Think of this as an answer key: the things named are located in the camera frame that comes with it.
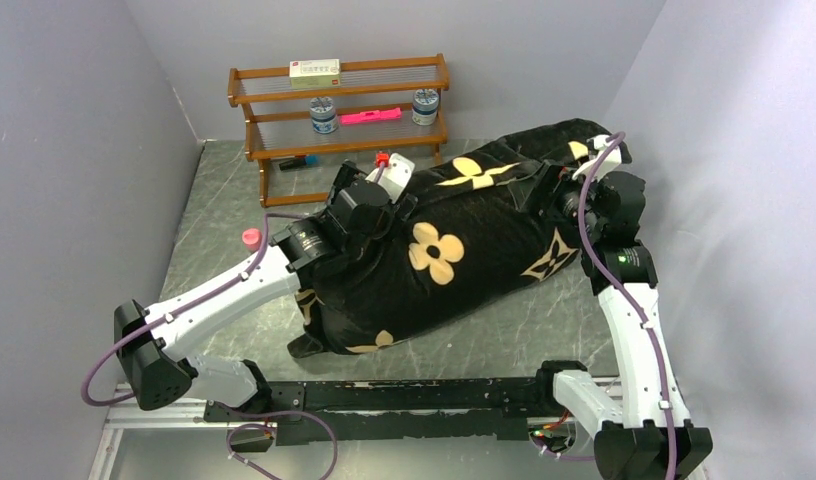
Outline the black floral pillowcase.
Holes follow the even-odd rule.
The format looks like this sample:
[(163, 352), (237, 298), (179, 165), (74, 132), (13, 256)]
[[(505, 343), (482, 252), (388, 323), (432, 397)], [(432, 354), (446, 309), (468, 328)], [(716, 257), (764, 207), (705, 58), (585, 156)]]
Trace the black floral pillowcase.
[(302, 359), (364, 354), (440, 327), (570, 265), (574, 223), (557, 209), (522, 212), (513, 188), (543, 161), (576, 169), (605, 128), (573, 118), (510, 133), (416, 172), (417, 204), (348, 270), (296, 295), (303, 331), (288, 344)]

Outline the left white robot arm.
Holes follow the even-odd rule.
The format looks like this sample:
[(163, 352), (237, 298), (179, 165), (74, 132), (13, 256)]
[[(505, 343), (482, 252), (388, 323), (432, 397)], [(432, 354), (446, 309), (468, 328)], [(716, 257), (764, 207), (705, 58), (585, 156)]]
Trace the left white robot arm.
[(197, 347), (270, 301), (358, 269), (416, 205), (406, 191), (414, 169), (400, 154), (370, 173), (346, 161), (322, 210), (263, 235), (246, 260), (170, 300), (117, 307), (116, 356), (139, 407), (157, 410), (187, 397), (222, 403), (245, 420), (261, 418), (273, 400), (257, 364), (207, 357)]

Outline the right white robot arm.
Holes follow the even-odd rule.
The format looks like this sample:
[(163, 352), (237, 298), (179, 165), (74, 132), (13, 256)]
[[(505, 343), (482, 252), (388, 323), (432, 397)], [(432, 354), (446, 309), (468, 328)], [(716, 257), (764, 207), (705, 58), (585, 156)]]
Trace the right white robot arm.
[(645, 182), (627, 172), (598, 181), (543, 162), (522, 210), (572, 227), (582, 268), (611, 333), (621, 399), (581, 366), (552, 362), (533, 392), (537, 408), (565, 410), (578, 439), (589, 438), (604, 479), (693, 479), (713, 450), (709, 429), (694, 425), (670, 365), (659, 315), (658, 278), (638, 239)]

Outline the black blue marker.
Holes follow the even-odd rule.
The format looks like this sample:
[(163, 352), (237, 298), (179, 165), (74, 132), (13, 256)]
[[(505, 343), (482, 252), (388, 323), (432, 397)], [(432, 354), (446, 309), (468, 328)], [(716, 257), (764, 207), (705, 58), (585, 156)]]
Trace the black blue marker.
[(299, 155), (280, 161), (278, 168), (280, 171), (294, 171), (311, 167), (317, 162), (318, 158), (316, 155)]

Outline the left blue white jar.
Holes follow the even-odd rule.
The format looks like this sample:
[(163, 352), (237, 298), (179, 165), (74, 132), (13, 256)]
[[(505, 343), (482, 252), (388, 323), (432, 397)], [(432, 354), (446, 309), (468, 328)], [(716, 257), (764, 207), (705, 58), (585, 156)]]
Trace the left blue white jar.
[(309, 114), (313, 130), (318, 134), (331, 134), (339, 127), (337, 110), (331, 97), (312, 98), (309, 101)]

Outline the blue white jar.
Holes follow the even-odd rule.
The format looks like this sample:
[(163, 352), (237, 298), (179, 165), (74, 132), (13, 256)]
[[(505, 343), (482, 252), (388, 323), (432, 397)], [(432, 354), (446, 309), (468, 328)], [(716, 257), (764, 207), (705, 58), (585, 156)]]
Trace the blue white jar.
[(412, 99), (412, 121), (419, 126), (435, 123), (440, 106), (440, 94), (436, 89), (418, 89)]
[(313, 130), (318, 134), (331, 134), (339, 127), (337, 110), (331, 97), (312, 98), (309, 101), (309, 114)]

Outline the pink flat tool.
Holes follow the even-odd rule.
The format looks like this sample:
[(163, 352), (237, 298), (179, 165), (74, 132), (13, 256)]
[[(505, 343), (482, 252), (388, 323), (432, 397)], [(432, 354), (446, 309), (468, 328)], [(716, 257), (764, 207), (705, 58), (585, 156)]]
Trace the pink flat tool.
[(340, 116), (342, 126), (353, 126), (368, 123), (398, 120), (402, 117), (402, 109), (399, 107), (391, 109), (367, 110), (357, 113), (344, 114)]

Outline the wooden two-tier shelf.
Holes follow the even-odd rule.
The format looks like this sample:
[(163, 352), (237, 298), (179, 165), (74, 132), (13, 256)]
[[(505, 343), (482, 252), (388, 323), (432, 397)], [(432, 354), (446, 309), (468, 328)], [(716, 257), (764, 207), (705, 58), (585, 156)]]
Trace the wooden two-tier shelf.
[(273, 196), (270, 165), (295, 157), (428, 146), (437, 164), (448, 140), (443, 108), (420, 114), (416, 93), (441, 102), (450, 86), (443, 54), (349, 61), (326, 70), (321, 86), (293, 87), (288, 66), (230, 70), (227, 100), (245, 120), (244, 153), (259, 168), (260, 203), (277, 207), (322, 202), (323, 193)]

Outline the pink small cup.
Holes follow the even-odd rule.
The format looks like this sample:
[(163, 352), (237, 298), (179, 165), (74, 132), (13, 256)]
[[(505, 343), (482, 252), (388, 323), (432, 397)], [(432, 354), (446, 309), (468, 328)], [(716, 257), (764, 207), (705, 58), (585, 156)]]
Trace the pink small cup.
[(250, 253), (255, 253), (260, 249), (262, 232), (258, 228), (246, 229), (241, 234), (241, 241)]

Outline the right blue white jar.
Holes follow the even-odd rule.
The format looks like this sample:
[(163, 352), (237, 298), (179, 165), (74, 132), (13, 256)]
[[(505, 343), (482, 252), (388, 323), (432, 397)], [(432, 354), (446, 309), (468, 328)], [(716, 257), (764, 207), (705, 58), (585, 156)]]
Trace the right blue white jar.
[(440, 106), (440, 94), (436, 89), (418, 89), (412, 99), (412, 121), (419, 126), (435, 123)]

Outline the white green box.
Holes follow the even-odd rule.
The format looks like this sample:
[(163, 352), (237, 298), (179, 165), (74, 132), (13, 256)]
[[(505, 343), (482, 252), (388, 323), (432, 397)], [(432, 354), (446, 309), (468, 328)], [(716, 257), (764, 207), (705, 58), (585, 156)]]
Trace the white green box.
[(341, 62), (339, 59), (292, 61), (288, 67), (288, 78), (293, 90), (339, 87)]

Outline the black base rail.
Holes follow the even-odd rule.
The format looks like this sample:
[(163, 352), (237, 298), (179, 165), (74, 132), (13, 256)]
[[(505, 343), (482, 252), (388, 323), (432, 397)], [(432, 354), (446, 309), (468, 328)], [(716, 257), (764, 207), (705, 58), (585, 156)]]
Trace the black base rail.
[(564, 408), (535, 377), (275, 382), (267, 422), (279, 446), (467, 438), (519, 441)]

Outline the aluminium frame rail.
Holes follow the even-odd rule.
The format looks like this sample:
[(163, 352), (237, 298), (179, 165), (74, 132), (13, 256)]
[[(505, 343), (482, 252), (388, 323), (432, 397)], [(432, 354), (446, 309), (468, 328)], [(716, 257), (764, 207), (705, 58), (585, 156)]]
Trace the aluminium frame rail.
[(240, 416), (207, 420), (214, 404), (206, 400), (183, 398), (157, 410), (142, 410), (135, 399), (110, 406), (102, 428), (101, 439), (90, 469), (89, 479), (111, 479), (121, 442), (128, 432), (161, 430), (231, 430), (245, 423)]

